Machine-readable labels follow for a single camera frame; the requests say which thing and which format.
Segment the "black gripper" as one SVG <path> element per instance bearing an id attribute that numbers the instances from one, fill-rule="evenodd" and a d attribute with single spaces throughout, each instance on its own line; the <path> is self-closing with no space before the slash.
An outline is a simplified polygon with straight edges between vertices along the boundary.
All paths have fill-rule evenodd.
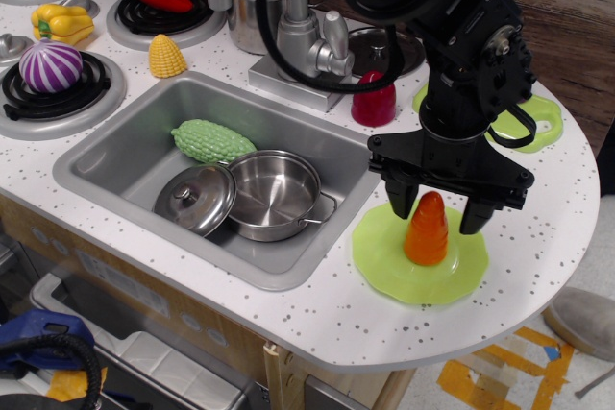
<path id="1" fill-rule="evenodd" d="M 381 175 L 393 212 L 407 218 L 419 187 L 467 198 L 459 232 L 477 234 L 496 210 L 521 209 L 534 175 L 500 154 L 480 134 L 447 139 L 422 128 L 415 132 L 376 134 L 369 138 L 369 168 Z"/>

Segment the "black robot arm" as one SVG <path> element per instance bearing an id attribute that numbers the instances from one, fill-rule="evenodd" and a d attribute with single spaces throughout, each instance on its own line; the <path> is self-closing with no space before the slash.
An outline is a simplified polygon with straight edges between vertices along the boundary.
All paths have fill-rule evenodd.
<path id="1" fill-rule="evenodd" d="M 346 0 L 364 18 L 404 24 L 421 38 L 429 67 L 420 129 L 370 137 L 370 168 L 396 215 L 406 218 L 421 185 L 462 195 L 461 233 L 478 232 L 504 207 L 519 209 L 534 177 L 498 152 L 536 133 L 522 109 L 535 80 L 513 0 Z"/>

